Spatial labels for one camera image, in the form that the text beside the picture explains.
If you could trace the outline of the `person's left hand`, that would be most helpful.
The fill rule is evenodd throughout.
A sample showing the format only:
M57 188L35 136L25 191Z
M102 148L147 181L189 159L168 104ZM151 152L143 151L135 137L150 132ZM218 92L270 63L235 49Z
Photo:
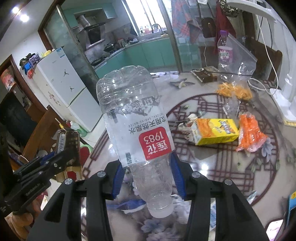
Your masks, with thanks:
M12 229L14 234L19 238L19 240L26 240L29 234L29 231L26 229L27 226L30 226L34 223L35 219L41 213L41 204L38 199L35 199L30 205L32 208L31 212L26 212L20 215L9 214L5 220L8 223L9 227Z

